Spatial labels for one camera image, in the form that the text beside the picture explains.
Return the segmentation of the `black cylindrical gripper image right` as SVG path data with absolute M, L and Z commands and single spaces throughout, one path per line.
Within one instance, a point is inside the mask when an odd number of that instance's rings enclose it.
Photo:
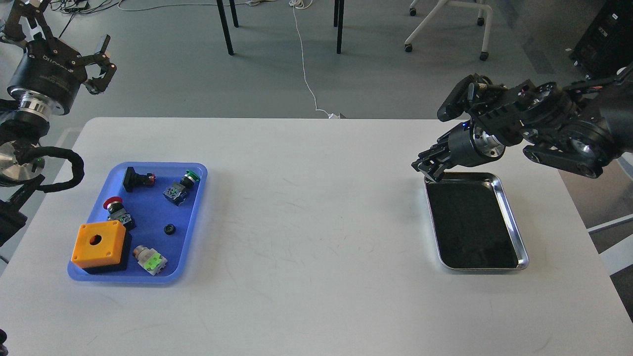
M 420 171 L 427 182 L 439 182 L 445 171 L 456 166 L 476 167 L 499 160 L 506 146 L 473 121 L 463 122 L 441 137 L 428 150 L 420 152 L 418 159 L 411 163 Z

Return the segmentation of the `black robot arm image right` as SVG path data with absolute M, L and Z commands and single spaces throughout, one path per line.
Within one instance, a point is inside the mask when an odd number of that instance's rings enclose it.
M 441 135 L 411 166 L 439 182 L 448 169 L 497 161 L 506 148 L 525 141 L 522 151 L 532 162 L 598 178 L 606 165 L 632 151 L 632 112 L 631 65 L 565 87 L 526 80 L 509 88 L 471 74 L 437 110 L 441 122 L 465 113 L 470 119 Z

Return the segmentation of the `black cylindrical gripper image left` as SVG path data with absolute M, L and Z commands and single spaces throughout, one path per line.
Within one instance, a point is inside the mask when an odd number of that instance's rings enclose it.
M 79 52 L 69 45 L 57 43 L 57 53 L 51 52 L 52 31 L 45 20 L 45 10 L 49 0 L 14 0 L 9 13 L 1 20 L 1 42 L 24 49 L 24 55 L 9 81 L 7 92 L 18 100 L 23 94 L 37 92 L 54 101 L 54 115 L 70 112 L 79 88 L 84 83 L 93 94 L 103 93 L 114 74 L 117 65 L 109 60 L 108 45 L 111 37 L 102 36 L 96 52 L 79 58 L 79 68 L 72 68 L 71 62 Z M 99 76 L 88 79 L 85 68 L 97 65 Z

